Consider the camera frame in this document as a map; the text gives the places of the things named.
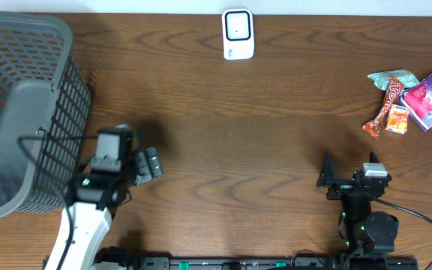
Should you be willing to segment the orange tissue pack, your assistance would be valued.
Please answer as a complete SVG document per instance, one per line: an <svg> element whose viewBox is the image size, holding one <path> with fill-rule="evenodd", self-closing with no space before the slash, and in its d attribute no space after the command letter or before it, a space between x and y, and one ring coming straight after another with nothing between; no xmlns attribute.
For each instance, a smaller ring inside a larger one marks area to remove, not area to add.
<svg viewBox="0 0 432 270"><path fill-rule="evenodd" d="M405 134L408 130L409 115L410 110L405 106L392 104L385 124L385 130L397 134Z"/></svg>

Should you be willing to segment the red brown snack bar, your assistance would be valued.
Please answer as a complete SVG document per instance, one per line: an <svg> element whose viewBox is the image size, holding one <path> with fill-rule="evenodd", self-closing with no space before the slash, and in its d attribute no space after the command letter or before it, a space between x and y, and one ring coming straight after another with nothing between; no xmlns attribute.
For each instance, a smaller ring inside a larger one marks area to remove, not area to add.
<svg viewBox="0 0 432 270"><path fill-rule="evenodd" d="M376 117L362 126L362 129L369 133L375 140L380 137L380 131L384 128L386 117L393 103L399 98L404 90L404 84L394 76L388 81L385 98L382 107Z"/></svg>

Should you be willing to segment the teal wet wipes pack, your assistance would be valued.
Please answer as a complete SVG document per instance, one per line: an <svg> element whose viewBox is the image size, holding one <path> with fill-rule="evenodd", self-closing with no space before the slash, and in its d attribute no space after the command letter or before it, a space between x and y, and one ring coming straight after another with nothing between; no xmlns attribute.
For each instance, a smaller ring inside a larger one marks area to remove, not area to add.
<svg viewBox="0 0 432 270"><path fill-rule="evenodd" d="M388 88L391 77L399 80L405 88L412 88L420 83L413 73L405 69L383 71L367 75L367 78L372 80L373 84L382 91Z"/></svg>

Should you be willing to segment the purple sanitary pad pack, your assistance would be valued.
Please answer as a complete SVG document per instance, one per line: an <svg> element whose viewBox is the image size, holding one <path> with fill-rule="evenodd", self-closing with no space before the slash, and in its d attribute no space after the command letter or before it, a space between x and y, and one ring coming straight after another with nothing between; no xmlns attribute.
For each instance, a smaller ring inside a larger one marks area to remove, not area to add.
<svg viewBox="0 0 432 270"><path fill-rule="evenodd" d="M399 101L424 131L432 129L432 74L417 86L404 90Z"/></svg>

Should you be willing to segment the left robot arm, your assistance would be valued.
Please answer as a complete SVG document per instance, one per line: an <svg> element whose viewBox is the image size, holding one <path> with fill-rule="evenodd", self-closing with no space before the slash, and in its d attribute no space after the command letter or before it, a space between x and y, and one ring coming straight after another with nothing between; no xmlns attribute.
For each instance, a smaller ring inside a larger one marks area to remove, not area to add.
<svg viewBox="0 0 432 270"><path fill-rule="evenodd" d="M64 189L64 210L45 269L139 269L119 247L102 248L130 189L164 174L156 148L135 146L141 137L126 124L97 132L95 155L84 160Z"/></svg>

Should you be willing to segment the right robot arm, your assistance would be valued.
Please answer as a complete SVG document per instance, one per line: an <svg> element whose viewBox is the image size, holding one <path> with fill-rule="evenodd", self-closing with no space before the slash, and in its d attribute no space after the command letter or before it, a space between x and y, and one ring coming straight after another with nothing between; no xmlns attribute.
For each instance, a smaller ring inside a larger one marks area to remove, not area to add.
<svg viewBox="0 0 432 270"><path fill-rule="evenodd" d="M324 154L316 185L326 188L326 199L342 203L338 233L347 251L334 260L336 269L388 269L388 255L395 251L398 219L373 211L371 203L385 193L392 177L371 152L351 178L337 178L331 155Z"/></svg>

